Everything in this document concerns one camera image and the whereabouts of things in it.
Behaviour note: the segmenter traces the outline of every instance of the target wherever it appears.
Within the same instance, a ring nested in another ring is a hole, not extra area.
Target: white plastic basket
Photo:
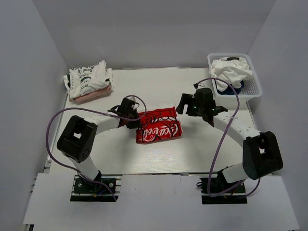
[[[208,66],[211,68],[211,65],[214,60],[220,59],[223,57],[236,57],[236,58],[245,58],[247,60],[247,63],[249,65],[249,69],[252,70],[253,73],[253,79],[251,80],[243,80],[244,81],[244,87],[241,89],[241,92],[239,94],[239,98],[241,101],[249,101],[252,98],[260,97],[262,95],[262,89],[258,80],[258,77],[256,75],[254,66],[251,63],[251,60],[247,54],[240,54],[240,53],[212,53],[207,56]],[[221,99],[234,99],[234,95],[221,95],[217,92],[217,87],[215,85],[215,80],[212,80],[214,92],[216,95],[216,98]]]

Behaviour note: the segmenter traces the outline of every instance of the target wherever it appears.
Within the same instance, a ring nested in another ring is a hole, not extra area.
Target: white table surface
[[[106,112],[121,103],[130,94],[141,97],[149,109],[177,106],[182,93],[194,93],[193,83],[209,77],[208,69],[141,69],[113,71],[115,91],[100,99],[77,105],[66,102],[65,107],[83,107]],[[230,104],[223,104],[230,109]],[[72,110],[63,114],[52,154],[61,162],[72,163],[56,148],[56,142],[71,116],[94,116],[93,113]],[[246,103],[241,104],[237,114],[239,120],[253,127]],[[91,157],[102,174],[141,173],[197,173],[208,172],[222,131],[211,127],[200,117],[179,115],[183,133],[176,140],[150,144],[137,144],[136,131],[126,127],[103,132],[95,137]],[[214,170],[242,161],[242,148],[230,137],[226,137]],[[63,171],[63,167],[52,163],[50,173]]]
[[[203,205],[199,177],[123,175],[116,203],[70,202],[74,172],[39,174],[24,224],[35,231],[287,231],[297,230],[279,176],[265,176],[247,204]],[[247,180],[252,190],[256,180]]]

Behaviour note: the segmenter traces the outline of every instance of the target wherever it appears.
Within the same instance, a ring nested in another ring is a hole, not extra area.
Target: gray wall
[[[0,1],[0,230],[18,231],[67,66],[31,0]]]
[[[273,131],[301,230],[308,230],[308,1],[277,0],[249,51],[263,89],[250,102],[257,127]]]
[[[275,0],[33,0],[69,67],[207,66],[247,53]]]

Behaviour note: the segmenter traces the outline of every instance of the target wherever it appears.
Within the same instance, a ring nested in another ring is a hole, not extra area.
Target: coca-cola logo
[[[182,133],[174,107],[147,112],[141,123],[142,128],[139,128],[136,134],[137,142],[147,143],[168,139],[178,137]]]
[[[162,125],[160,127],[155,128],[147,128],[143,130],[142,138],[140,141],[142,142],[151,142],[154,141],[156,137],[161,139],[171,138],[174,137],[179,130],[177,124],[172,126]]]

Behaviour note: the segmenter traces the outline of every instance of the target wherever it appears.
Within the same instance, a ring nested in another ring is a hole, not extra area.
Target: white t-shirt
[[[112,70],[106,69],[103,60],[93,66],[70,68],[69,75],[64,76],[64,84],[70,99],[74,99],[107,87],[112,83],[112,78]]]
[[[253,78],[253,72],[249,70],[247,60],[244,58],[229,61],[227,58],[214,60],[210,68],[210,74],[212,77],[225,80],[237,89],[241,88],[242,80]],[[228,85],[221,81],[216,81],[216,85],[219,91],[224,91],[228,88]]]

